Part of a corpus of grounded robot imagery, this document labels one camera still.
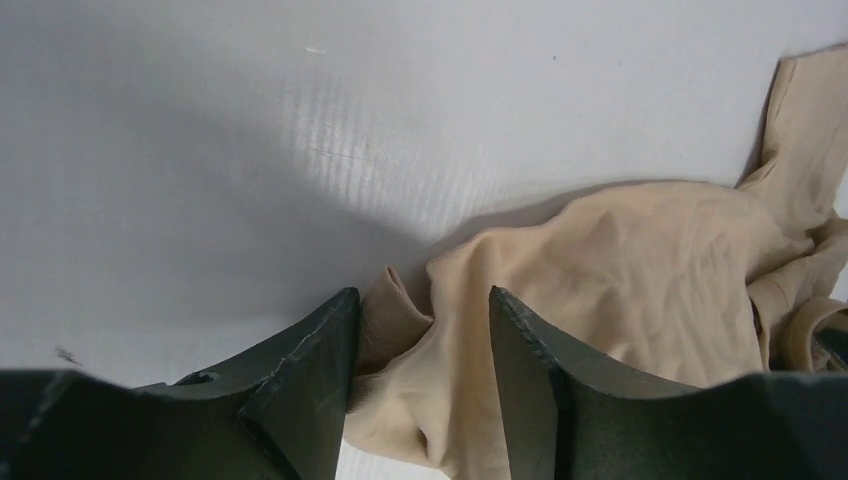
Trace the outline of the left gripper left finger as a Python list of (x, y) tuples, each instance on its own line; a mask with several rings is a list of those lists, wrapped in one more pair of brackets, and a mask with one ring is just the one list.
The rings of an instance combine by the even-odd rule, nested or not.
[(357, 354), (360, 297), (174, 384), (3, 370), (5, 479), (331, 479)]

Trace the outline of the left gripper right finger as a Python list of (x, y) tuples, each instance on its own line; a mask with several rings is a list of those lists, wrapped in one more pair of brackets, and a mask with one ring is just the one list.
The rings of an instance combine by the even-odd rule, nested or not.
[(500, 287), (489, 325), (515, 479), (847, 475), (843, 374), (750, 374), (698, 389), (619, 362)]

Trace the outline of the beige t shirt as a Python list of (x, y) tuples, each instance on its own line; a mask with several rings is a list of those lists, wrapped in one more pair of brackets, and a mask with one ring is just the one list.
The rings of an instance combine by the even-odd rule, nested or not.
[(847, 50), (778, 65), (758, 167), (736, 188), (662, 181), (573, 200), (431, 260), (430, 313), (392, 269), (362, 302), (345, 440), (453, 479), (506, 479), (489, 333), (503, 287), (631, 367), (711, 387), (773, 366), (845, 370)]

